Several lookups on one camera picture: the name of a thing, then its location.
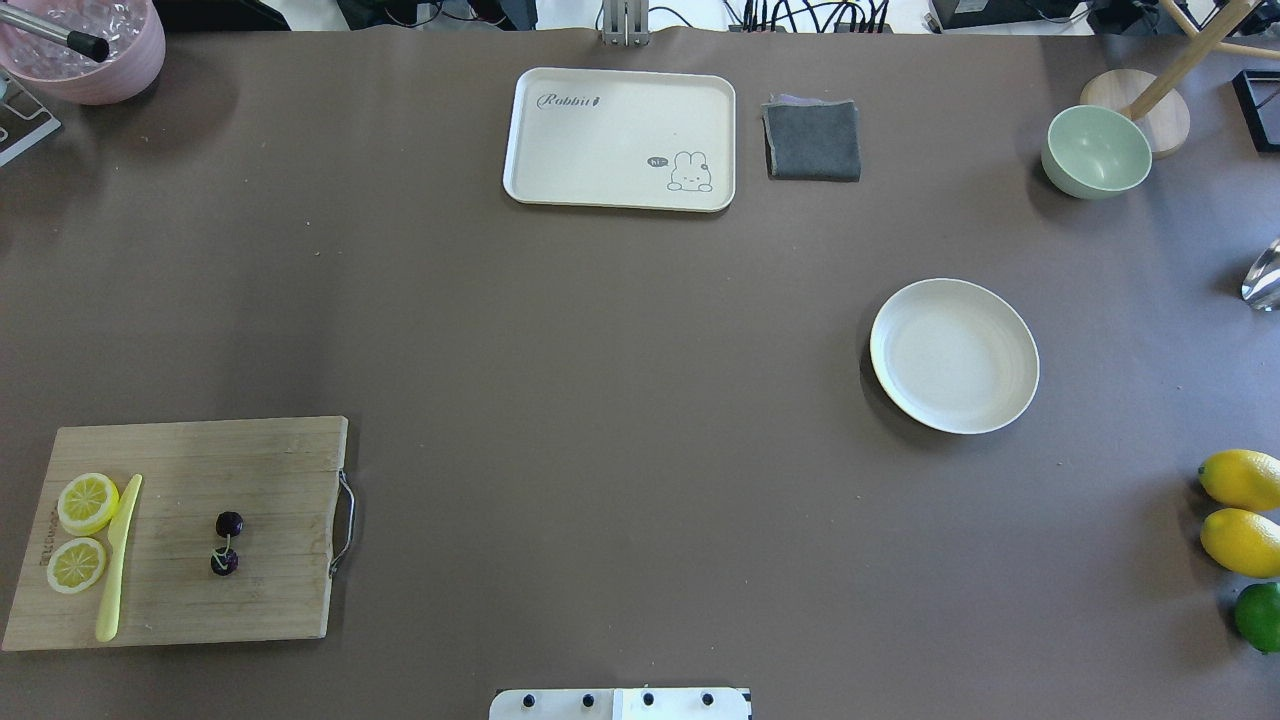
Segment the round plate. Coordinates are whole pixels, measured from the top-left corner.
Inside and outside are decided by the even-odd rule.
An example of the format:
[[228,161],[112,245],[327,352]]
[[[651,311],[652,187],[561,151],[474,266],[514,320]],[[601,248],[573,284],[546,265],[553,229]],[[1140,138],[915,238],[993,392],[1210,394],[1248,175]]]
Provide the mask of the round plate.
[[893,293],[872,325],[872,365],[916,420],[959,434],[1012,423],[1036,397],[1039,354],[1021,316],[989,290],[934,278]]

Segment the cutting board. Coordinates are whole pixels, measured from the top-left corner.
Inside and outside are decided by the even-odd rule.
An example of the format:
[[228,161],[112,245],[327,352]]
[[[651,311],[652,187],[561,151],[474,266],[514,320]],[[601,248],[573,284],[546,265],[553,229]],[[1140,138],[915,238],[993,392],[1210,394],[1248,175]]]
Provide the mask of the cutting board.
[[[61,428],[36,505],[3,648],[323,638],[346,418],[282,418]],[[120,629],[93,638],[102,587],[49,587],[49,556],[72,538],[58,495],[77,475],[102,473],[123,492],[141,474],[124,556]],[[239,569],[220,578],[209,557],[225,541],[224,510],[244,518],[232,541]],[[96,533],[108,547],[106,529]]]

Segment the ice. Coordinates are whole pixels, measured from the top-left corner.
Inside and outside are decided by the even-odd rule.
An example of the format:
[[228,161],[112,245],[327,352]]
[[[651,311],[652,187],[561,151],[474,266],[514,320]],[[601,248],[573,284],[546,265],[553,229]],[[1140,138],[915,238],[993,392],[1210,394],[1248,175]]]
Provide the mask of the ice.
[[[70,29],[105,37],[111,47],[105,63],[110,63],[142,33],[147,8],[145,0],[67,0],[61,8],[47,9],[45,17]],[[9,49],[9,58],[23,74],[41,79],[68,79],[101,67],[56,42],[26,32],[8,32],[17,38]]]

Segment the cut lemon half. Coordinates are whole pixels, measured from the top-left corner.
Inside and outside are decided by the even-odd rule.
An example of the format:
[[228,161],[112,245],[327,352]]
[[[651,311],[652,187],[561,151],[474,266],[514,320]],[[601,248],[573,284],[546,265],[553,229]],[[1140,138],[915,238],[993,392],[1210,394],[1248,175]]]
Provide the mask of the cut lemon half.
[[58,496],[58,520],[73,536],[91,536],[111,521],[120,507],[120,491],[101,473],[84,473]]
[[92,585],[106,568],[106,548],[93,538],[76,538],[54,551],[46,575],[49,587],[72,594]]

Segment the green lime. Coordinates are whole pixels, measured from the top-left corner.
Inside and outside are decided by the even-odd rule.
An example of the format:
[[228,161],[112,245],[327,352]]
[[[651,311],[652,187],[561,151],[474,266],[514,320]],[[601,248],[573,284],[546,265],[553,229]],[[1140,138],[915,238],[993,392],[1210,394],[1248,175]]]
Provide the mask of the green lime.
[[1280,652],[1280,583],[1258,583],[1240,592],[1235,629],[1262,652]]

